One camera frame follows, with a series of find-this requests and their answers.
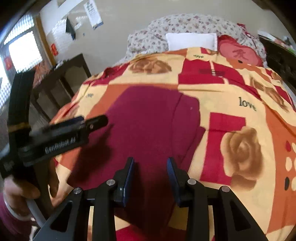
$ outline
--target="wall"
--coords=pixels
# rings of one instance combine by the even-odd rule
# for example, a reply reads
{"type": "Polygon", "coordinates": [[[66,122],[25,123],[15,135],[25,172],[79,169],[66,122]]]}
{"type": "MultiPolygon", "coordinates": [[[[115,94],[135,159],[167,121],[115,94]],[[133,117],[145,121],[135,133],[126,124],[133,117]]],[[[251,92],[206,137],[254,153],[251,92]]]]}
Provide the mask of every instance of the wall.
{"type": "MultiPolygon", "coordinates": [[[[84,19],[82,26],[76,31],[77,39],[57,56],[57,60],[60,60],[83,53],[92,74],[103,71],[124,57],[130,33],[145,28],[152,20],[169,14],[211,14],[235,23],[244,23],[253,35],[257,35],[257,30],[263,30],[280,38],[284,35],[289,36],[275,14],[269,10],[262,10],[252,0],[95,0],[95,2],[104,24],[93,30],[89,20],[84,19]]],[[[86,0],[70,12],[69,19],[73,25],[77,23],[76,18],[85,17],[84,3],[86,0]]],[[[42,23],[48,27],[55,21],[51,14],[47,14],[42,23]]],[[[51,34],[47,39],[49,43],[53,41],[51,34]]]]}
{"type": "Polygon", "coordinates": [[[82,0],[71,0],[64,2],[58,7],[57,1],[50,1],[40,11],[40,17],[45,35],[47,35],[56,23],[61,20],[69,11],[72,6],[79,4],[82,0]]]}

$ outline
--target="white pillow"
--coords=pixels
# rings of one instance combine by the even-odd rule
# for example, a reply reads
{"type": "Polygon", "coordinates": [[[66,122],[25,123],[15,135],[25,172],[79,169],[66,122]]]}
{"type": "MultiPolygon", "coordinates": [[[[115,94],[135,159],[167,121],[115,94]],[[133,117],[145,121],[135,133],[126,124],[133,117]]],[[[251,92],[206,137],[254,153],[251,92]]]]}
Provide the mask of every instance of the white pillow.
{"type": "Polygon", "coordinates": [[[168,41],[168,50],[190,47],[203,47],[213,51],[218,50],[217,34],[168,33],[165,37],[168,41]]]}

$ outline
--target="hand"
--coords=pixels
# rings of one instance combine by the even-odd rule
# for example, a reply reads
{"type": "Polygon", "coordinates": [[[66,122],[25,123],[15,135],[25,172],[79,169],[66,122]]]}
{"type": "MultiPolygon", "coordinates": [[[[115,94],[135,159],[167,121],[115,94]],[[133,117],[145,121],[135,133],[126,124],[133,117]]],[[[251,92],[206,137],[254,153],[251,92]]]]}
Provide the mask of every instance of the hand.
{"type": "MultiPolygon", "coordinates": [[[[57,195],[59,179],[55,171],[54,161],[49,162],[49,192],[52,197],[57,195]]],[[[20,216],[27,216],[30,210],[26,203],[26,198],[36,199],[40,196],[40,191],[31,183],[15,179],[9,176],[4,180],[3,195],[6,202],[20,216]]]]}

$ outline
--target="poster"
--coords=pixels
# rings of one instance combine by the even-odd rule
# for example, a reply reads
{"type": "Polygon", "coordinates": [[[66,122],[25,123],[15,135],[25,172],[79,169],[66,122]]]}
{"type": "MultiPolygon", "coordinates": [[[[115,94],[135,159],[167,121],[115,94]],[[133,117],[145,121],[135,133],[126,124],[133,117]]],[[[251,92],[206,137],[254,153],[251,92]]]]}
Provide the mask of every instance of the poster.
{"type": "Polygon", "coordinates": [[[52,44],[51,45],[51,49],[52,49],[52,54],[54,56],[57,56],[59,54],[59,52],[57,51],[57,48],[56,48],[55,44],[52,44]]]}
{"type": "Polygon", "coordinates": [[[94,0],[87,1],[87,3],[84,4],[84,8],[93,30],[95,30],[97,27],[103,24],[103,21],[101,19],[101,16],[99,14],[98,8],[96,7],[94,0]]]}
{"type": "Polygon", "coordinates": [[[6,70],[10,70],[12,68],[12,66],[13,66],[11,57],[10,56],[6,57],[4,59],[4,62],[5,62],[6,70]]]}

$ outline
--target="floral sheet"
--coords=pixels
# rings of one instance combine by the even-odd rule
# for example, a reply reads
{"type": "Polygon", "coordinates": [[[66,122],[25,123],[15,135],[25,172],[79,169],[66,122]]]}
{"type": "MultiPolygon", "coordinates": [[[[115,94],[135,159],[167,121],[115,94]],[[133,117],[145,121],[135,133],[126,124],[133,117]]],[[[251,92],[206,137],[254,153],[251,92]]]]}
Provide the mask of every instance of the floral sheet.
{"type": "MultiPolygon", "coordinates": [[[[140,55],[87,79],[52,123],[104,114],[135,85],[175,89],[199,100],[205,133],[189,176],[208,187],[228,185],[269,240],[285,240],[296,223],[296,113],[278,74],[203,48],[140,55]]],[[[80,152],[56,157],[60,187],[55,203],[73,188],[67,179],[80,152]]],[[[187,213],[172,207],[162,240],[184,237],[187,213]]],[[[118,240],[146,240],[140,227],[117,217],[115,222],[118,240]]]]}
{"type": "Polygon", "coordinates": [[[167,33],[216,33],[218,37],[228,35],[239,44],[256,51],[267,67],[266,51],[263,44],[249,34],[245,28],[221,17],[203,14],[175,14],[152,21],[147,28],[135,31],[128,37],[126,55],[118,63],[131,60],[137,54],[161,53],[168,51],[167,33]]]}

